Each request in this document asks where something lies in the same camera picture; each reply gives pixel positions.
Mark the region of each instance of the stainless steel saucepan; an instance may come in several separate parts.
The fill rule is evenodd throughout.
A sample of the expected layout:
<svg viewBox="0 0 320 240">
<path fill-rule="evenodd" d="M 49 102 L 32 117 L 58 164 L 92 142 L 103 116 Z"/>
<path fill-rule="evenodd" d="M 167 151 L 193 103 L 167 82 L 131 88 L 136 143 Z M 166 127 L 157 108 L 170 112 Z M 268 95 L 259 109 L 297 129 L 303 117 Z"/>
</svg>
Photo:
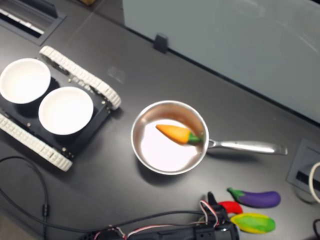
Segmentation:
<svg viewBox="0 0 320 240">
<path fill-rule="evenodd" d="M 197 145 L 180 145 L 156 129 L 157 124 L 188 128 L 203 136 Z M 136 118 L 131 130 L 135 155 L 150 170 L 177 175 L 197 166 L 210 148 L 226 148 L 261 154 L 287 155 L 287 148 L 259 141 L 215 141 L 209 139 L 207 125 L 191 106 L 179 101 L 159 101 L 146 107 Z"/>
</svg>

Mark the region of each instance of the white paper cup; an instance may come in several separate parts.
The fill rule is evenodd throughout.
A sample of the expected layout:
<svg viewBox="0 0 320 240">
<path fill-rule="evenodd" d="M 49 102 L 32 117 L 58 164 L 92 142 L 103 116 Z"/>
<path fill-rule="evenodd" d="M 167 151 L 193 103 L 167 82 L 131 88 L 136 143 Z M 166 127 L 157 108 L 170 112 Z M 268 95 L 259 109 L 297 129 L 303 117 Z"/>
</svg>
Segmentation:
<svg viewBox="0 0 320 240">
<path fill-rule="evenodd" d="M 0 75 L 0 94 L 14 104 L 31 103 L 47 91 L 50 80 L 50 70 L 42 61 L 19 59 Z"/>
<path fill-rule="evenodd" d="M 45 96 L 39 107 L 39 120 L 53 134 L 70 135 L 83 129 L 93 113 L 91 97 L 80 88 L 67 86 Z"/>
</svg>

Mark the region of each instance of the yellow and green toy corn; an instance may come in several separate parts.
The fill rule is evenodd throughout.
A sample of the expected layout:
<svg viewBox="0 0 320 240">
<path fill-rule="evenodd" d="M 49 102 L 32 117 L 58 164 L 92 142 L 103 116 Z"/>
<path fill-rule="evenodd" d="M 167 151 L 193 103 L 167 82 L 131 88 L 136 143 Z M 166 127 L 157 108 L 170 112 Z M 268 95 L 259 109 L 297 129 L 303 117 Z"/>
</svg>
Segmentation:
<svg viewBox="0 0 320 240">
<path fill-rule="evenodd" d="M 178 144 L 195 144 L 202 141 L 193 135 L 189 129 L 173 125 L 158 124 L 155 126 L 161 133 Z"/>
<path fill-rule="evenodd" d="M 258 213 L 241 213 L 230 218 L 240 230 L 252 234 L 266 234 L 276 228 L 276 223 L 268 216 Z"/>
</svg>

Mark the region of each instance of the black table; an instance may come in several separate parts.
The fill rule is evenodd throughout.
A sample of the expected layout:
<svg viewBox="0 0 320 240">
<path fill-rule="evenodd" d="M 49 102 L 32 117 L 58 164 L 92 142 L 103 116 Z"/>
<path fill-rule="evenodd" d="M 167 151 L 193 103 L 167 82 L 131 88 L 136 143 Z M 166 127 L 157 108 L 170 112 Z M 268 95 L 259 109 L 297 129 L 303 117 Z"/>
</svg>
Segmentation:
<svg viewBox="0 0 320 240">
<path fill-rule="evenodd" d="M 171 54 L 108 21 L 103 15 L 73 1 L 57 1 L 67 19 L 45 42 L 91 73 L 105 80 L 122 98 L 122 105 L 101 127 L 68 172 L 0 132 L 0 157 L 24 154 L 34 160 L 49 188 L 49 221 L 75 228 L 96 228 L 153 213 L 196 210 L 199 200 L 213 191 L 218 201 L 231 200 L 227 187 L 247 191 L 278 191 L 276 208 L 245 212 L 268 215 L 276 230 L 244 239 L 311 239 L 312 222 L 320 205 L 304 203 L 286 182 L 302 138 L 320 144 L 320 129 L 262 99 Z M 37 57 L 41 48 L 0 27 L 0 71 L 10 62 Z M 52 69 L 53 77 L 61 73 Z M 134 155 L 130 131 L 139 112 L 157 101 L 185 102 L 202 115 L 216 140 L 257 140 L 288 147 L 288 156 L 211 150 L 192 171 L 178 176 L 150 172 Z M 0 165 L 1 187 L 20 206 L 41 216 L 43 192 L 30 167 L 18 160 Z M 39 239 L 42 226 L 0 197 L 0 207 Z M 171 215 L 150 223 L 187 223 L 192 215 Z M 140 222 L 123 229 L 143 226 Z M 48 230 L 50 240 L 81 236 Z"/>
</svg>

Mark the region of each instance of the white wall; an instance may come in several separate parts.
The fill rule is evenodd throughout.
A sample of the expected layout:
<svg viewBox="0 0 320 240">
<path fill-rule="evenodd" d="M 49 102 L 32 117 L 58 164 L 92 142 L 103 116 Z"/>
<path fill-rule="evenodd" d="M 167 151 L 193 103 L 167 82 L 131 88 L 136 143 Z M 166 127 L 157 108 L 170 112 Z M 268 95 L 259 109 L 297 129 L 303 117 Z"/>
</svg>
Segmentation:
<svg viewBox="0 0 320 240">
<path fill-rule="evenodd" d="M 320 5 L 123 0 L 127 27 L 320 122 Z"/>
</svg>

